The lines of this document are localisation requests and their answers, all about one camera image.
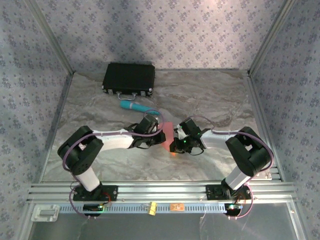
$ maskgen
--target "teal marker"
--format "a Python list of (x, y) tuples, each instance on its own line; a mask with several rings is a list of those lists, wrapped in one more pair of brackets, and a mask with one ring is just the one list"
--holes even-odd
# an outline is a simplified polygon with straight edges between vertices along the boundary
[[(143, 112), (143, 113), (145, 113), (148, 110), (153, 109), (152, 107), (143, 106), (140, 104), (136, 104), (132, 101), (127, 101), (127, 100), (122, 100), (120, 102), (120, 107), (122, 107), (124, 109), (132, 109), (132, 110)], [(160, 115), (157, 111), (148, 111), (148, 114)]]

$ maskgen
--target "black briefcase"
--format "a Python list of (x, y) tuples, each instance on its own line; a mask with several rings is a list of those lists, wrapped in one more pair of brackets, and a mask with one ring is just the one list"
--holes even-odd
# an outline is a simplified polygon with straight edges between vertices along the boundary
[(155, 67), (145, 64), (109, 63), (102, 89), (108, 94), (148, 97), (154, 91)]

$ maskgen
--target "black mounting plate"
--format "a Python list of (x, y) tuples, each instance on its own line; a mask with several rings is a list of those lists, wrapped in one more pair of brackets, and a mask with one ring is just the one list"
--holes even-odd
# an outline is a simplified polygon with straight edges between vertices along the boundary
[(240, 200), (250, 200), (251, 195), (250, 192), (247, 192), (249, 188), (247, 186), (242, 186), (239, 190), (235, 191), (231, 197), (225, 194), (225, 188), (221, 184), (216, 185), (206, 185), (206, 199), (210, 200), (234, 200), (236, 201), (238, 196), (240, 196)]
[(98, 194), (94, 191), (89, 192), (83, 186), (78, 186), (74, 190), (73, 201), (82, 202), (108, 202), (109, 196), (111, 201), (116, 201), (118, 196), (118, 186), (116, 185), (102, 185), (99, 187)]

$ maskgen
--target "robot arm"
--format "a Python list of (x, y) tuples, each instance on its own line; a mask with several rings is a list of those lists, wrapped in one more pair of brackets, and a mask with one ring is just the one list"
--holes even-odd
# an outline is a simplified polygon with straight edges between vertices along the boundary
[(177, 137), (170, 145), (173, 153), (191, 153), (193, 148), (222, 148), (231, 152), (237, 166), (222, 180), (230, 195), (240, 189), (257, 173), (272, 166), (273, 154), (270, 148), (250, 128), (239, 131), (213, 131), (210, 128), (200, 130), (191, 118), (181, 122), (175, 129)]
[(150, 114), (147, 114), (140, 123), (118, 131), (97, 131), (91, 130), (88, 126), (82, 126), (61, 145), (57, 153), (65, 160), (63, 167), (71, 172), (86, 191), (92, 192), (101, 185), (91, 167), (99, 152), (131, 149), (143, 143), (148, 147), (161, 144), (166, 141), (166, 136), (162, 130), (154, 134), (157, 129), (158, 120)]

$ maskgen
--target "aluminum rail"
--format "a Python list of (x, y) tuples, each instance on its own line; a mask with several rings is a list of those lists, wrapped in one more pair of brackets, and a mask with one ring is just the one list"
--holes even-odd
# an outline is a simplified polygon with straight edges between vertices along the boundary
[[(33, 184), (27, 202), (33, 204), (62, 204), (69, 202), (72, 182)], [(219, 185), (219, 181), (130, 181), (103, 182), (117, 185), (119, 203), (232, 203), (232, 200), (207, 200), (206, 185)], [(253, 200), (259, 204), (289, 203), (297, 196), (292, 182), (252, 181)]]

